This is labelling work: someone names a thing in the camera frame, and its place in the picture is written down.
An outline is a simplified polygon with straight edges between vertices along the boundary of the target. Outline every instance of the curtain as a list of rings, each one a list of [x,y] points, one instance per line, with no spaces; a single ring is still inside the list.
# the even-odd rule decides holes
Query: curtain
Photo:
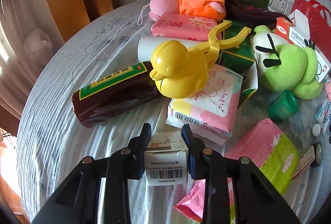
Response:
[[[20,119],[28,95],[54,55],[26,0],[1,0],[0,105]]]

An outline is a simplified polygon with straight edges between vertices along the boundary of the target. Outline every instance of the white paper roll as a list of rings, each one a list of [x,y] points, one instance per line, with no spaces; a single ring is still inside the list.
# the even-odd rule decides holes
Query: white paper roll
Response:
[[[142,36],[138,44],[138,60],[139,62],[151,61],[152,54],[158,45],[168,40],[180,41],[186,48],[196,46],[200,42],[177,39],[177,38],[166,38],[166,37],[155,37],[155,36]]]

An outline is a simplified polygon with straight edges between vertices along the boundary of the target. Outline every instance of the dark brown medicine bottle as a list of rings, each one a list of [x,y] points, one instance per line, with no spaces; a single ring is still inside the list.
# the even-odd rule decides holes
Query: dark brown medicine bottle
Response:
[[[72,106],[79,121],[91,128],[161,97],[152,69],[150,62],[138,63],[76,91]]]

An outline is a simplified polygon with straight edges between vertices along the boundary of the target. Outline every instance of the bottle label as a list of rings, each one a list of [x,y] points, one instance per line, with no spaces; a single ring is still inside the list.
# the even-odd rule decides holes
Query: bottle label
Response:
[[[135,77],[143,72],[147,72],[147,68],[143,63],[140,62],[136,65],[112,73],[111,75],[101,78],[98,81],[95,81],[92,84],[81,88],[79,90],[79,100],[81,101],[99,91],[116,85],[117,83],[120,83],[131,77]]]

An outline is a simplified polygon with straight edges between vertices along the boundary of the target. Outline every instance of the tablecloth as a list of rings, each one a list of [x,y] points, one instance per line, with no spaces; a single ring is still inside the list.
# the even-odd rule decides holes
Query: tablecloth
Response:
[[[138,62],[137,47],[141,36],[150,35],[151,25],[137,25],[141,8],[148,1],[120,7],[80,30],[52,58],[34,85],[25,105],[18,130],[18,174],[23,206],[32,220],[47,198],[84,156],[100,159],[125,147],[140,134],[144,122],[152,131],[170,131],[165,125],[169,99],[161,98],[104,124],[87,129],[72,109],[72,94],[109,73]],[[204,139],[206,146],[224,153],[259,120],[267,117],[267,106],[277,93],[259,89],[238,110],[232,137],[224,146]],[[300,112],[279,127],[299,150],[316,141],[311,128],[316,123],[317,107],[299,103]],[[302,223],[319,210],[330,192],[329,134],[320,136],[324,149],[322,165],[307,169],[290,186],[285,198]],[[187,184],[148,187],[145,175],[129,181],[133,223],[191,223],[173,205],[192,188]],[[102,222],[102,200],[99,222]]]

